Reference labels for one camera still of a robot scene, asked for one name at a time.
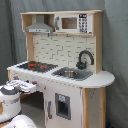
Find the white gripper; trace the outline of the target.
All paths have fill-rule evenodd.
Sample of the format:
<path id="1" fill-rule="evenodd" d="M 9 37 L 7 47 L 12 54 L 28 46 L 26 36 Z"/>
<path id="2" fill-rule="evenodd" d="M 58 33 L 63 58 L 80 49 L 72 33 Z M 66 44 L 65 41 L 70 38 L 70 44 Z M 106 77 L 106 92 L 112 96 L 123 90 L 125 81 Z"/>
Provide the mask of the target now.
<path id="1" fill-rule="evenodd" d="M 10 82 L 7 82 L 7 85 L 16 87 L 19 91 L 27 94 L 34 93 L 36 91 L 35 85 L 22 80 L 10 81 Z"/>

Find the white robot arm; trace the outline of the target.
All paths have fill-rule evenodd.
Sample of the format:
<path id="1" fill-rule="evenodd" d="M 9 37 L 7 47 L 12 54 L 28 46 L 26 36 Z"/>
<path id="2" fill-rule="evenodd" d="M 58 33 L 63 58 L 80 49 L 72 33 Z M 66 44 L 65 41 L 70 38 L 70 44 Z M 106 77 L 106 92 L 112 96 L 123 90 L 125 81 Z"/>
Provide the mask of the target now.
<path id="1" fill-rule="evenodd" d="M 3 112 L 0 114 L 0 124 L 8 122 L 2 128 L 37 128 L 26 115 L 21 114 L 20 93 L 33 93 L 36 86 L 21 80 L 8 81 L 0 86 L 0 102 Z"/>

